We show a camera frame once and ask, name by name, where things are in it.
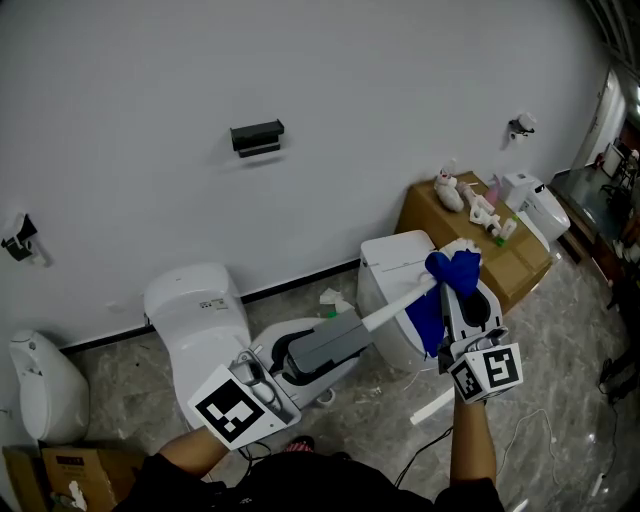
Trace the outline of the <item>large cardboard box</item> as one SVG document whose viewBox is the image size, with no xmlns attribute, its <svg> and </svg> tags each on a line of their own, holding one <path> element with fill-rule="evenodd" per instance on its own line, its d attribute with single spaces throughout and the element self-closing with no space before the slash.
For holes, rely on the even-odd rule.
<svg viewBox="0 0 640 512">
<path fill-rule="evenodd" d="M 481 249 L 480 279 L 497 296 L 504 313 L 523 299 L 550 269 L 549 250 L 522 222 L 499 245 L 481 225 L 469 220 L 469 208 L 451 212 L 440 202 L 429 180 L 409 187 L 396 226 L 398 233 L 424 231 L 437 248 L 458 238 L 470 239 Z"/>
</svg>

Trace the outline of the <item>white elongated toilet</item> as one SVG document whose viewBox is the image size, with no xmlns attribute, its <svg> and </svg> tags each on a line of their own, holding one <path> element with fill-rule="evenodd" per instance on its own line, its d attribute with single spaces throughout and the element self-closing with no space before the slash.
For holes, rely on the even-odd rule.
<svg viewBox="0 0 640 512">
<path fill-rule="evenodd" d="M 170 359 L 178 405 L 192 429 L 203 422 L 189 399 L 221 364 L 251 344 L 248 319 L 225 266 L 194 264 L 155 278 L 143 294 L 145 315 Z"/>
</svg>

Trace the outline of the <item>crumpled white tissue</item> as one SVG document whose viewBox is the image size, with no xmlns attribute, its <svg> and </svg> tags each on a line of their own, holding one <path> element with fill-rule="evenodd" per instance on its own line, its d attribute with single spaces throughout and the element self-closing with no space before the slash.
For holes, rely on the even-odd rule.
<svg viewBox="0 0 640 512">
<path fill-rule="evenodd" d="M 319 297 L 321 305 L 333 306 L 336 314 L 352 310 L 354 306 L 346 301 L 341 292 L 327 288 Z"/>
</svg>

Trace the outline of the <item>crumpled cardboard box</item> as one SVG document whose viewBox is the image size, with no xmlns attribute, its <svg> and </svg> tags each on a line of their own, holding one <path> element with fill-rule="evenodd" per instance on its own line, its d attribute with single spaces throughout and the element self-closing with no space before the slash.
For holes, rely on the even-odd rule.
<svg viewBox="0 0 640 512">
<path fill-rule="evenodd" d="M 2 459 L 22 512 L 82 512 L 50 499 L 51 492 L 71 498 L 72 480 L 82 488 L 87 512 L 111 512 L 128 496 L 145 456 L 103 448 L 4 447 Z"/>
</svg>

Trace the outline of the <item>dark raised platform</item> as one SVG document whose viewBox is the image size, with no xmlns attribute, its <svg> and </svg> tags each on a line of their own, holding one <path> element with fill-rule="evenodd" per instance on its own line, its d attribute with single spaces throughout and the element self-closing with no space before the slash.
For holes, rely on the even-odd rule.
<svg viewBox="0 0 640 512">
<path fill-rule="evenodd" d="M 557 173 L 549 189 L 570 220 L 559 243 L 577 264 L 592 261 L 606 280 L 617 282 L 625 272 L 612 242 L 621 233 L 624 221 L 612 209 L 608 192 L 602 189 L 611 182 L 602 170 L 586 167 Z"/>
</svg>

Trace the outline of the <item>person in black shirt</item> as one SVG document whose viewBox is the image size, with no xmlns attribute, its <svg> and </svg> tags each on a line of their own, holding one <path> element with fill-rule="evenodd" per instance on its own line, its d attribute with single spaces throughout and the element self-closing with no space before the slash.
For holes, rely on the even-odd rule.
<svg viewBox="0 0 640 512">
<path fill-rule="evenodd" d="M 149 457 L 128 497 L 113 512 L 504 512 L 489 479 L 442 490 L 431 501 L 398 489 L 354 460 L 283 452 L 258 463 L 238 485 L 206 483 Z"/>
</svg>

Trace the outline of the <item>white tankless toilet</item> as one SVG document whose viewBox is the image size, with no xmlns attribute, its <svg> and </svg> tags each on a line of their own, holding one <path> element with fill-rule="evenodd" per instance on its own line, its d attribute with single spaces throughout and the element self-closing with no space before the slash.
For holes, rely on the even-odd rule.
<svg viewBox="0 0 640 512">
<path fill-rule="evenodd" d="M 367 317 L 413 291 L 427 274 L 425 261 L 435 250 L 421 230 L 363 242 L 356 293 L 360 314 Z M 372 338 L 382 358 L 396 369 L 416 373 L 437 366 L 405 309 L 377 327 Z"/>
</svg>

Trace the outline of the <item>white wall-mounted urinal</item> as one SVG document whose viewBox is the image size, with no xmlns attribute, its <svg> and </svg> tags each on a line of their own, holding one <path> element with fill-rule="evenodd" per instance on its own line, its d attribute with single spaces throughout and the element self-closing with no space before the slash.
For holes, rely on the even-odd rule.
<svg viewBox="0 0 640 512">
<path fill-rule="evenodd" d="M 44 335 L 17 332 L 9 354 L 19 382 L 24 427 L 37 441 L 66 445 L 81 440 L 89 425 L 89 385 L 78 368 Z"/>
</svg>

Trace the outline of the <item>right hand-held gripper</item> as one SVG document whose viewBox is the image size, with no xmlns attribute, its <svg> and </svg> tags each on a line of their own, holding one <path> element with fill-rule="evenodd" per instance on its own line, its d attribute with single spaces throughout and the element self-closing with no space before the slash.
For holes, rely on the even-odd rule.
<svg viewBox="0 0 640 512">
<path fill-rule="evenodd" d="M 440 300 L 449 338 L 437 352 L 439 373 L 451 376 L 462 401 L 483 402 L 521 384 L 519 345 L 510 341 L 508 328 L 502 326 L 502 310 L 494 293 L 487 286 L 477 286 L 464 297 L 443 283 Z"/>
</svg>

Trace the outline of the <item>blue cleaning cloth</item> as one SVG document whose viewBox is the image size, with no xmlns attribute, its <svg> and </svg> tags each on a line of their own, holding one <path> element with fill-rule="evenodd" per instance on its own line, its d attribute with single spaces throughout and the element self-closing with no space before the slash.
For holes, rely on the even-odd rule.
<svg viewBox="0 0 640 512">
<path fill-rule="evenodd" d="M 480 264 L 481 254 L 469 249 L 458 250 L 452 257 L 435 251 L 426 258 L 425 269 L 438 283 L 446 283 L 467 299 L 477 288 Z"/>
</svg>

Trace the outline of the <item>white door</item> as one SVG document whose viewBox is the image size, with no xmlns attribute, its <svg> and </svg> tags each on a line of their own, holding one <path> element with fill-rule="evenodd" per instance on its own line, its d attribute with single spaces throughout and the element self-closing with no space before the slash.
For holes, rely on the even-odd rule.
<svg viewBox="0 0 640 512">
<path fill-rule="evenodd" d="M 571 165 L 571 170 L 591 165 L 619 135 L 627 112 L 627 102 L 618 74 L 609 69 L 595 114 Z"/>
</svg>

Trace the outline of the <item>white toilet brush grey handle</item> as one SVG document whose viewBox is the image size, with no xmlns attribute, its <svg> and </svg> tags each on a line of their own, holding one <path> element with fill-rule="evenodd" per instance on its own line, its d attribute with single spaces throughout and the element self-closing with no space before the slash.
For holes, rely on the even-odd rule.
<svg viewBox="0 0 640 512">
<path fill-rule="evenodd" d="M 305 374 L 328 363 L 342 363 L 372 344 L 374 331 L 406 312 L 411 313 L 409 320 L 424 353 L 434 357 L 444 338 L 441 290 L 448 285 L 465 296 L 473 293 L 481 263 L 481 250 L 469 239 L 459 238 L 430 252 L 407 292 L 363 318 L 349 310 L 319 324 L 289 346 L 291 362 Z"/>
</svg>

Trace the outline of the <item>blue towel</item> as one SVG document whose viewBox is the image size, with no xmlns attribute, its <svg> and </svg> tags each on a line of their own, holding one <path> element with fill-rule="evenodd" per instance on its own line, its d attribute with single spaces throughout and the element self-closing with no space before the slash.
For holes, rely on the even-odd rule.
<svg viewBox="0 0 640 512">
<path fill-rule="evenodd" d="M 424 351 L 435 358 L 445 330 L 439 289 L 431 289 L 405 311 L 421 339 Z"/>
</svg>

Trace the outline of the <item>small black paper holder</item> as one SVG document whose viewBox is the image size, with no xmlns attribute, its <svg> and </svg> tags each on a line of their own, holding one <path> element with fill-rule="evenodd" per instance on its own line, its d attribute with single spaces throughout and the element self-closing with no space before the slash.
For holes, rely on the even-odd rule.
<svg viewBox="0 0 640 512">
<path fill-rule="evenodd" d="M 535 133 L 537 120 L 530 113 L 519 114 L 507 125 L 507 135 L 510 143 L 519 144 Z"/>
</svg>

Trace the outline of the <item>white square-tank toilet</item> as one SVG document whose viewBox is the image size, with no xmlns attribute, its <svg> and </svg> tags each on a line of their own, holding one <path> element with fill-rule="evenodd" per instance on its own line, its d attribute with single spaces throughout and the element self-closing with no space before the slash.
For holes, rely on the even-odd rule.
<svg viewBox="0 0 640 512">
<path fill-rule="evenodd" d="M 550 247 L 547 239 L 522 209 L 528 191 L 532 185 L 533 178 L 528 174 L 521 172 L 505 174 L 501 178 L 500 199 L 539 240 L 546 251 L 549 252 Z"/>
</svg>

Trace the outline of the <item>person's left forearm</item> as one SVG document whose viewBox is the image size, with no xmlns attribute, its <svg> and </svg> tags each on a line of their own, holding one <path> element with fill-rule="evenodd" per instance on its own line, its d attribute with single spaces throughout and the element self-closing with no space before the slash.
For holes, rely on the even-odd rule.
<svg viewBox="0 0 640 512">
<path fill-rule="evenodd" d="M 159 450 L 170 463 L 200 479 L 228 453 L 229 449 L 207 427 L 185 433 Z"/>
</svg>

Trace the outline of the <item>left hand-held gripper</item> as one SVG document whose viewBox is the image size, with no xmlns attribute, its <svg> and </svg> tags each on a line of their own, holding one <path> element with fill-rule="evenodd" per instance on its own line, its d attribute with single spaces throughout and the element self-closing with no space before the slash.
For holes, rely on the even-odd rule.
<svg viewBox="0 0 640 512">
<path fill-rule="evenodd" d="M 280 322 L 232 363 L 218 366 L 188 406 L 220 442 L 236 450 L 298 423 L 297 406 L 314 402 L 359 359 L 359 354 L 346 359 L 346 313 Z"/>
</svg>

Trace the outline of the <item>black toilet paper holder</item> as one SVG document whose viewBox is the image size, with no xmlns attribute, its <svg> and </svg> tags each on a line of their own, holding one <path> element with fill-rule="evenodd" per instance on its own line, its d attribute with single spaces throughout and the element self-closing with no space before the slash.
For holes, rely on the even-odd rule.
<svg viewBox="0 0 640 512">
<path fill-rule="evenodd" d="M 48 268 L 52 260 L 44 248 L 40 235 L 28 214 L 19 213 L 0 235 L 0 247 L 13 260 Z"/>
</svg>

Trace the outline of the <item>person's right forearm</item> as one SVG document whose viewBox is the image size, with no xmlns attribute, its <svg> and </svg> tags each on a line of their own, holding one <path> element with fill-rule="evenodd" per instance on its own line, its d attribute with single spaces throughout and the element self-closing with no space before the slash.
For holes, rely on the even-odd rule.
<svg viewBox="0 0 640 512">
<path fill-rule="evenodd" d="M 489 479 L 496 484 L 496 453 L 485 404 L 465 404 L 455 397 L 451 444 L 450 483 Z"/>
</svg>

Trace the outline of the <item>black wall shelf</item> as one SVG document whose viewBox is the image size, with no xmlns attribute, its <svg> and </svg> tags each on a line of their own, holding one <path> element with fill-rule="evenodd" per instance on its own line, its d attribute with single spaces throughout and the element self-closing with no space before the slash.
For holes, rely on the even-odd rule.
<svg viewBox="0 0 640 512">
<path fill-rule="evenodd" d="M 283 123 L 275 121 L 231 128 L 233 150 L 240 158 L 258 156 L 281 149 L 280 136 L 285 132 Z"/>
</svg>

